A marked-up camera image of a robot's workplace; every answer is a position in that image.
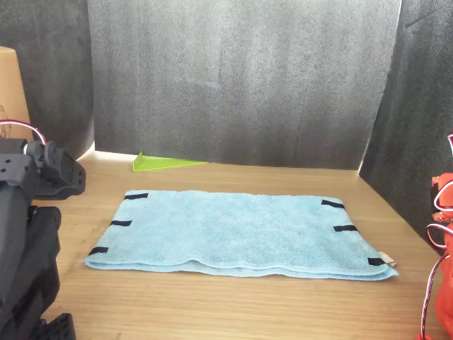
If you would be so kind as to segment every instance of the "orange robot part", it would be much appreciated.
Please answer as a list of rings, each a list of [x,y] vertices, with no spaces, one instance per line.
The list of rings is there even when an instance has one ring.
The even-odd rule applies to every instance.
[[[453,181],[453,174],[443,174],[439,177],[432,178],[432,187],[434,191],[440,192],[448,183]],[[437,201],[437,206],[442,209],[453,210],[453,185],[449,185],[441,192]],[[439,210],[434,207],[432,217],[436,222],[450,223],[448,228],[453,230],[453,211]],[[453,237],[445,234],[446,254],[453,254]],[[453,262],[452,258],[446,258],[441,264],[440,269],[444,278],[437,294],[435,309],[437,318],[442,326],[450,334],[453,340]],[[423,340],[421,334],[417,335],[416,340]],[[433,340],[428,335],[425,340]]]

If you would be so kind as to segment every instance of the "cardboard box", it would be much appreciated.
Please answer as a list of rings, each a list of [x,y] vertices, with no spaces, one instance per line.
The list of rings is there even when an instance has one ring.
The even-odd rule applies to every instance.
[[[30,123],[16,51],[0,46],[0,120],[5,119]],[[9,124],[0,125],[0,137],[33,140],[30,129]]]

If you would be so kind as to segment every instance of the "folded towel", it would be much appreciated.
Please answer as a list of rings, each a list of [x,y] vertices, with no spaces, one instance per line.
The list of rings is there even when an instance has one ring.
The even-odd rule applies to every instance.
[[[129,191],[85,263],[98,269],[382,280],[397,275],[335,198]]]

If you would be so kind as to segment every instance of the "black velcro strip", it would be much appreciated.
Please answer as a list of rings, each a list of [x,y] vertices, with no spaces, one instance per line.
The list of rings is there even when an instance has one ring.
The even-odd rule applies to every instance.
[[[382,264],[385,264],[385,262],[380,257],[369,257],[368,264],[370,266],[381,266]]]
[[[136,200],[137,198],[146,198],[148,193],[139,193],[137,195],[126,195],[125,200]]]
[[[354,225],[337,225],[333,228],[336,232],[358,232]]]
[[[106,246],[95,246],[92,251],[90,251],[90,254],[88,256],[97,254],[97,253],[106,253],[108,248]]]
[[[323,200],[323,201],[321,202],[321,205],[330,205],[330,206],[332,206],[332,207],[334,207],[334,208],[343,208],[343,209],[345,208],[345,206],[344,206],[343,204],[331,202],[331,201],[329,201],[329,200]]]
[[[121,227],[129,227],[132,221],[115,221],[113,220],[110,225],[120,225]]]

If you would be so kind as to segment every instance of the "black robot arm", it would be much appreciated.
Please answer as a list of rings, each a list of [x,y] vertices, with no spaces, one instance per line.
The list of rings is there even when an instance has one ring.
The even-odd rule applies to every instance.
[[[41,314],[59,290],[58,208],[32,200],[85,190],[85,170],[54,142],[0,139],[0,340],[75,339],[70,314]]]

